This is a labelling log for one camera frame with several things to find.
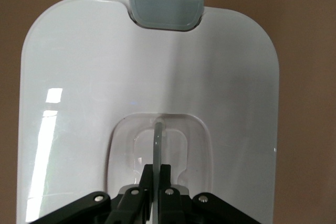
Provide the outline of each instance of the screw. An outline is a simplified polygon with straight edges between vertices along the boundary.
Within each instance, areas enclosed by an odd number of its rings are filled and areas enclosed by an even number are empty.
[[[102,195],[96,196],[96,197],[94,198],[95,202],[100,202],[100,201],[102,201],[103,199],[104,199],[104,196],[102,196]]]
[[[198,200],[202,203],[206,203],[208,202],[208,197],[204,196],[204,195],[201,195]]]
[[[168,195],[172,195],[174,193],[174,190],[169,188],[165,191],[165,193]]]
[[[136,190],[136,189],[131,191],[131,195],[137,195],[138,193],[139,193],[139,190]]]

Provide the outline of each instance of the brown background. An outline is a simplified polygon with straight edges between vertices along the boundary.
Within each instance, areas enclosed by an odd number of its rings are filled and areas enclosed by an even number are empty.
[[[0,0],[0,222],[14,223],[20,54],[60,0]],[[275,224],[336,223],[336,0],[205,0],[248,15],[280,63]]]

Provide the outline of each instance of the gray latch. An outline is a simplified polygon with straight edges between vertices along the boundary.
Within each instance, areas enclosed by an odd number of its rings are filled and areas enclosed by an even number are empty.
[[[203,14],[203,0],[130,0],[132,18],[143,27],[187,31]]]

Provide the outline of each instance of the white container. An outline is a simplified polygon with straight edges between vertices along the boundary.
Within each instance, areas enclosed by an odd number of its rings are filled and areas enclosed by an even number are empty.
[[[279,67],[268,35],[226,9],[205,7],[185,32],[142,28],[129,12],[128,0],[65,0],[31,27],[17,223],[136,183],[158,117],[166,118],[163,163],[173,183],[272,223]]]

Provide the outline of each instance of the glossy white surface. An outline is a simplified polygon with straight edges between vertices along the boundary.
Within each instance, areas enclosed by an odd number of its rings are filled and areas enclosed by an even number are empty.
[[[267,34],[243,14],[208,7],[191,31],[144,29],[127,8],[128,0],[65,0],[30,29],[22,52],[17,223],[95,190],[114,196],[117,189],[107,186],[112,132],[137,113],[201,120],[211,192],[272,223],[279,68]]]

